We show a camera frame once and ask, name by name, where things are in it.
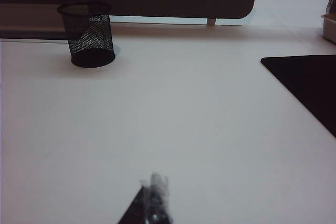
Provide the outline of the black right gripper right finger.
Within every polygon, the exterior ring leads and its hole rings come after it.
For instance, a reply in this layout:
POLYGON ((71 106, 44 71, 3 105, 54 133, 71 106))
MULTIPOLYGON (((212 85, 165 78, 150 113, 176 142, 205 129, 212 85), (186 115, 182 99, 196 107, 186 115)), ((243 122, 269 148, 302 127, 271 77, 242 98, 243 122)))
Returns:
POLYGON ((153 172, 149 180, 141 181, 143 191, 143 222, 173 223, 169 210, 169 180, 153 172))

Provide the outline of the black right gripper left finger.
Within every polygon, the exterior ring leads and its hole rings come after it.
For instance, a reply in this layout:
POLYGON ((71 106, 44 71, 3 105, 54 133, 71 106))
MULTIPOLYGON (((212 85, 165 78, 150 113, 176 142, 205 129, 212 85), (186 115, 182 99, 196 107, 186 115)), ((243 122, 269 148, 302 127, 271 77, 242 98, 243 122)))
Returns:
POLYGON ((118 224, 145 224, 144 191, 145 188, 142 186, 131 201, 127 210, 124 212, 118 224))

